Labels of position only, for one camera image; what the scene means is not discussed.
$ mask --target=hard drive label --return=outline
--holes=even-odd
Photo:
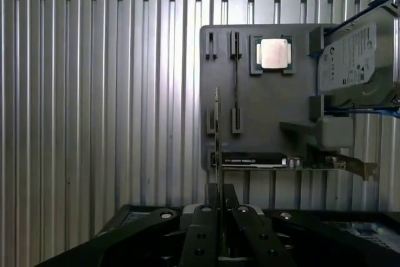
[[[319,89],[331,91],[368,82],[375,70],[375,50],[373,23],[326,46],[318,62]]]

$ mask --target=metal sheet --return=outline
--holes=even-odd
[[[86,241],[124,203],[204,199],[199,30],[340,23],[368,0],[0,0],[0,267]],[[399,121],[357,116],[346,172],[236,172],[262,208],[400,210]]]

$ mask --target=screw hole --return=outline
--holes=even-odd
[[[196,248],[196,249],[194,250],[194,254],[195,254],[196,256],[202,256],[202,255],[204,254],[204,249]]]
[[[268,251],[268,254],[269,254],[270,256],[277,256],[277,255],[278,255],[278,252],[277,252],[276,250],[270,249],[270,250]]]

